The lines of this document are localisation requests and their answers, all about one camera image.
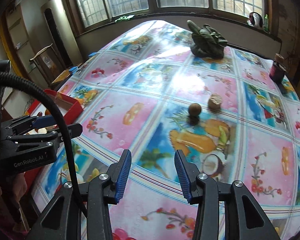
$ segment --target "colorful fruit-print tablecloth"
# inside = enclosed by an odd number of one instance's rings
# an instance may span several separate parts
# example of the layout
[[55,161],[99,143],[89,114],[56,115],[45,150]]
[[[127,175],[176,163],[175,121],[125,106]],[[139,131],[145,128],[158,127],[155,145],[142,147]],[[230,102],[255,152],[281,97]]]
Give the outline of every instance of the colorful fruit-print tablecloth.
[[[231,47],[223,59],[198,58],[191,42],[187,30],[144,22],[97,52],[60,89],[84,107],[77,120],[83,133],[73,139],[78,182],[91,181],[130,149],[124,197],[110,206],[114,239],[191,239],[197,207],[183,198],[173,160],[182,149],[215,180],[242,180],[281,239],[289,239],[300,230],[298,96],[288,79],[287,95],[280,93],[268,75],[271,60]],[[212,93],[223,98],[218,113],[207,108]],[[202,113],[189,126],[194,102]],[[39,108],[34,114],[44,113]],[[61,146],[32,190],[39,210],[67,180]],[[224,230],[220,203],[220,239]]]

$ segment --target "headphones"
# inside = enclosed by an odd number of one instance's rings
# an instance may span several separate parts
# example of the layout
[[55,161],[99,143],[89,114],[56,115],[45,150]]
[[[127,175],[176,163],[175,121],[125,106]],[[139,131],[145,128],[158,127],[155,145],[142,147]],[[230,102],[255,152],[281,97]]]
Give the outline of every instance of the headphones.
[[262,16],[260,14],[258,14],[257,12],[252,12],[249,14],[249,20],[247,21],[247,23],[250,26],[253,26],[257,29],[263,29]]

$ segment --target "red box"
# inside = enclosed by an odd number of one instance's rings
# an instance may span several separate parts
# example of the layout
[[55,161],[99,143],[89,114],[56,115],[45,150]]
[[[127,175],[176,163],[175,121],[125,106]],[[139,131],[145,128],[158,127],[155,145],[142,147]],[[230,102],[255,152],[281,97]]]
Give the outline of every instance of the red box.
[[[83,109],[77,99],[74,99],[70,96],[61,94],[50,89],[46,89],[44,92],[46,92],[54,100],[57,106],[62,107],[63,110],[67,110],[66,114],[63,116],[67,125],[72,124],[82,113]],[[38,100],[35,100],[26,112],[26,114],[31,115],[38,108],[39,104],[40,102]],[[34,179],[38,175],[41,168],[42,167],[26,171],[25,179],[28,186],[26,193],[28,192],[29,188],[31,187]]]

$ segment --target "silver screw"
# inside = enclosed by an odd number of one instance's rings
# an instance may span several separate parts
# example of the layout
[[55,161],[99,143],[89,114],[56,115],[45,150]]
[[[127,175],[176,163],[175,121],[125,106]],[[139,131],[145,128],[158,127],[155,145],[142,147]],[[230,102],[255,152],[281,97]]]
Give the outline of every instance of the silver screw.
[[102,174],[99,175],[99,179],[101,179],[101,180],[106,180],[108,178],[109,178],[109,175],[106,174],[106,173],[102,173]]
[[200,174],[198,175],[198,177],[199,177],[199,179],[207,179],[207,178],[208,178],[208,175],[205,174],[205,173],[200,173]]
[[71,182],[71,181],[67,181],[67,182],[64,184],[64,187],[65,187],[65,188],[71,188],[71,187],[72,187],[72,182]]
[[235,180],[234,181],[234,185],[237,187],[242,187],[243,186],[243,182],[241,180]]

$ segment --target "braided black hose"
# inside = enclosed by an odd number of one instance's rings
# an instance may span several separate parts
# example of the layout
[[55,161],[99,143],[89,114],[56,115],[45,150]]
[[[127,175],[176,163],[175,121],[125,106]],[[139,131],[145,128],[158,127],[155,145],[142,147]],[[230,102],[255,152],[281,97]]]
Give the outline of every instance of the braided black hose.
[[83,204],[83,199],[79,191],[79,186],[78,186],[78,181],[77,181],[77,176],[76,176],[76,171],[74,166],[74,156],[72,152],[71,138],[70,138],[68,126],[66,125],[66,122],[63,119],[63,115],[61,114],[59,108],[40,87],[38,87],[33,82],[24,79],[22,77],[9,74],[9,73],[0,72],[0,86],[11,87],[27,93],[28,95],[31,95],[32,97],[40,101],[50,111],[51,115],[53,116],[54,120],[59,126],[61,135],[63,137],[63,142],[65,144],[66,156],[67,156],[67,161],[69,166],[69,174],[72,182],[75,199],[77,201],[80,210],[85,215],[85,217],[87,217],[87,209]]

